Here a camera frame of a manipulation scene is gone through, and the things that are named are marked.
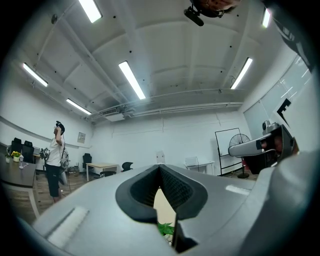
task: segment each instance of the white wall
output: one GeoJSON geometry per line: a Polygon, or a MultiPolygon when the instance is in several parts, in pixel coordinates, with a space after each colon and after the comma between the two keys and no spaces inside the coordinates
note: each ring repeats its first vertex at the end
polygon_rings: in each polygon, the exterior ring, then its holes
{"type": "MultiPolygon", "coordinates": [[[[54,137],[54,126],[59,120],[65,127],[64,139],[70,165],[82,165],[82,155],[89,151],[91,124],[69,113],[56,102],[33,89],[30,84],[9,72],[1,79],[0,143],[11,145],[16,137],[32,142],[34,147],[45,148],[54,137]],[[78,133],[85,133],[85,143],[78,143],[78,133]]],[[[42,162],[37,165],[42,169],[42,162]]]]}
{"type": "MultiPolygon", "coordinates": [[[[163,151],[165,163],[185,168],[187,157],[215,161],[215,174],[220,174],[216,131],[240,128],[250,137],[243,114],[238,111],[194,111],[184,114],[153,115],[118,122],[103,122],[93,130],[90,153],[93,162],[122,165],[133,162],[138,168],[156,164],[156,152],[163,151]]],[[[223,166],[240,162],[226,156],[223,166]]],[[[230,172],[241,167],[225,169],[230,172]]]]}

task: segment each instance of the black shorts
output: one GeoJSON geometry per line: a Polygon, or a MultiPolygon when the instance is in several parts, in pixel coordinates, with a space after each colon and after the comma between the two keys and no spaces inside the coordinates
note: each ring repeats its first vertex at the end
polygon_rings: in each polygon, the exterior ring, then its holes
{"type": "Polygon", "coordinates": [[[60,166],[45,164],[46,177],[48,179],[50,196],[59,197],[60,166]]]}

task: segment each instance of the white t-shirt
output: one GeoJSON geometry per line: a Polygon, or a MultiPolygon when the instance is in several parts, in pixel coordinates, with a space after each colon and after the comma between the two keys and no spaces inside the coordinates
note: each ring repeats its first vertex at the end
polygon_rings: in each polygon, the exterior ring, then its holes
{"type": "Polygon", "coordinates": [[[61,157],[65,147],[65,141],[63,137],[61,137],[61,142],[62,145],[59,145],[55,137],[51,140],[50,146],[48,147],[50,150],[49,158],[46,161],[48,165],[60,166],[61,157]]]}

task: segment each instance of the white ceiling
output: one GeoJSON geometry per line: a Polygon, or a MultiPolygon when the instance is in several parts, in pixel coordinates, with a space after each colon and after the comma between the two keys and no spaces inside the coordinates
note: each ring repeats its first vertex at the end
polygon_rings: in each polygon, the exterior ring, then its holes
{"type": "Polygon", "coordinates": [[[184,16],[189,0],[95,2],[102,18],[94,23],[78,0],[44,6],[26,26],[12,61],[16,68],[23,62],[33,66],[49,83],[36,87],[81,116],[67,98],[94,113],[92,118],[118,105],[138,113],[241,103],[272,65],[281,41],[274,24],[262,27],[264,6],[258,0],[242,0],[222,18],[202,16],[203,27],[184,16]],[[230,90],[247,57],[251,68],[230,90]],[[146,100],[139,100],[122,74],[123,61],[146,100]]]}

